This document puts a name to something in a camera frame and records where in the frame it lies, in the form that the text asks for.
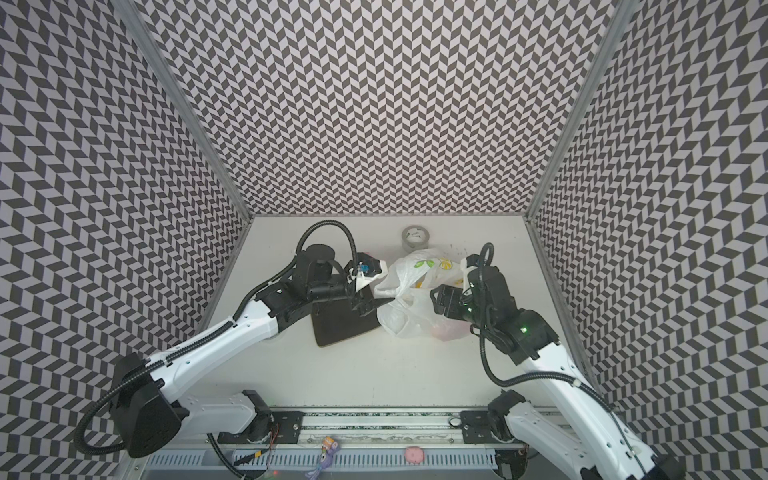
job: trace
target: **black and white pattern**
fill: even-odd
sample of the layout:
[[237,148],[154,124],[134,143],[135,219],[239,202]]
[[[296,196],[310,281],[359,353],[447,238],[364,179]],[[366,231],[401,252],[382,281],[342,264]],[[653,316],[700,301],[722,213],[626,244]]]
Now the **black and white pattern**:
[[611,0],[138,0],[258,214],[523,211]]
[[649,0],[537,219],[602,387],[691,478],[768,471],[768,5]]
[[0,472],[106,478],[79,412],[194,331],[242,220],[102,0],[2,3],[0,65]]

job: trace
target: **duct tape roll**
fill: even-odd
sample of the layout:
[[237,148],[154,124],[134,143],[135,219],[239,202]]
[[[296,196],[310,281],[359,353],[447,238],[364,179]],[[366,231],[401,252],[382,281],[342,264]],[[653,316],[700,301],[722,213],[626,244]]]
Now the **duct tape roll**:
[[411,225],[402,231],[402,248],[411,253],[429,248],[429,232],[420,225]]

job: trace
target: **plastic bag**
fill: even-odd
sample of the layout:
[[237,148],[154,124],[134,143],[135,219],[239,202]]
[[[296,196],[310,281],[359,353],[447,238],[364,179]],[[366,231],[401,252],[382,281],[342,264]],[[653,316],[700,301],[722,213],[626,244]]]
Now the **plastic bag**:
[[442,284],[462,286],[459,262],[437,249],[417,250],[389,266],[389,274],[373,288],[376,298],[395,297],[377,310],[379,323],[400,338],[433,336],[447,341],[469,335],[469,323],[435,313],[429,291]]

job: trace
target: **small figurine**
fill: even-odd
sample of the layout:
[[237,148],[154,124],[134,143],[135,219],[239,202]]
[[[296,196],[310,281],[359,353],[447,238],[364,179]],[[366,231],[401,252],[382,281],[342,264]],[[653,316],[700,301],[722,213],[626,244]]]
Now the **small figurine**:
[[320,454],[320,459],[317,461],[317,468],[304,475],[306,475],[309,480],[317,480],[320,476],[320,472],[333,464],[333,456],[338,451],[339,443],[330,437],[326,437],[325,440],[323,440],[323,453]]

